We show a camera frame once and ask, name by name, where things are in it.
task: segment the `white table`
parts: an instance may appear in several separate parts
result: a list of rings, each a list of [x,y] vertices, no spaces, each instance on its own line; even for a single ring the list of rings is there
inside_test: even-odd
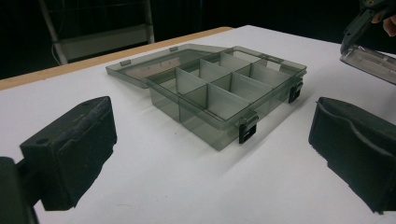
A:
[[[38,203],[41,223],[396,222],[394,212],[373,214],[308,143],[320,96],[396,123],[395,86],[341,63],[339,44],[258,27],[190,43],[242,46],[307,65],[302,94],[261,120],[244,145],[218,152],[153,106],[148,90],[106,73],[122,60],[0,91],[0,155],[15,162],[20,143],[75,105],[112,100],[113,155],[76,208],[46,212]]]

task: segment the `hand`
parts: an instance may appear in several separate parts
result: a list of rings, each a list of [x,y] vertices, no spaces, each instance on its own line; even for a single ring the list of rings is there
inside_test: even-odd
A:
[[[379,23],[379,14],[375,15],[372,23]],[[383,22],[384,30],[389,36],[396,36],[396,15],[385,19]]]

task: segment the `gray plastic case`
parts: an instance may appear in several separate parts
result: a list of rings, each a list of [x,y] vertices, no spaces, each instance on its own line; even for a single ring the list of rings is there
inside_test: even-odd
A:
[[[355,45],[346,50],[340,60],[396,85],[396,59],[388,55]]]
[[[149,87],[151,102],[210,146],[242,144],[257,122],[294,101],[306,66],[251,49],[183,45],[106,68],[110,75]]]

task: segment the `table edge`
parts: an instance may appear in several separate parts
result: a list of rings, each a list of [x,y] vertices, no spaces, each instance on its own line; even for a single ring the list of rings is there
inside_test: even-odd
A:
[[[145,51],[159,49],[159,48],[163,48],[166,46],[175,45],[178,43],[190,41],[193,39],[197,39],[197,38],[201,38],[201,37],[205,37],[205,36],[209,36],[209,35],[215,35],[215,34],[226,32],[226,31],[229,31],[232,29],[233,29],[232,27],[227,27],[227,26],[218,27],[215,29],[202,31],[199,33],[191,34],[191,35],[183,35],[180,37],[156,42],[153,44],[149,44],[149,45],[145,45],[145,46],[141,46],[141,47],[137,47],[137,48],[133,48],[133,49],[126,49],[126,50],[90,58],[90,59],[83,60],[83,61],[76,62],[76,63],[60,65],[60,66],[36,71],[33,73],[20,75],[17,77],[5,78],[5,79],[0,80],[0,91],[18,87],[18,86],[24,85],[24,84],[29,84],[29,83],[32,83],[32,82],[35,82],[38,80],[46,79],[46,78],[57,77],[57,76],[60,76],[63,74],[67,74],[67,73],[81,70],[84,68],[96,66],[101,63],[115,61],[117,59],[125,58],[128,56],[132,56],[132,55],[135,55],[138,53],[145,52]]]

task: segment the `open lid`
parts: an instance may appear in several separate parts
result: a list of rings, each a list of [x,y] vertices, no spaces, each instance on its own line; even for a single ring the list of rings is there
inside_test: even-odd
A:
[[[355,45],[347,49],[340,60],[396,85],[396,59],[388,55]]]
[[[147,77],[225,49],[214,46],[186,44],[112,64],[107,66],[106,70],[110,75],[145,89],[148,87]]]

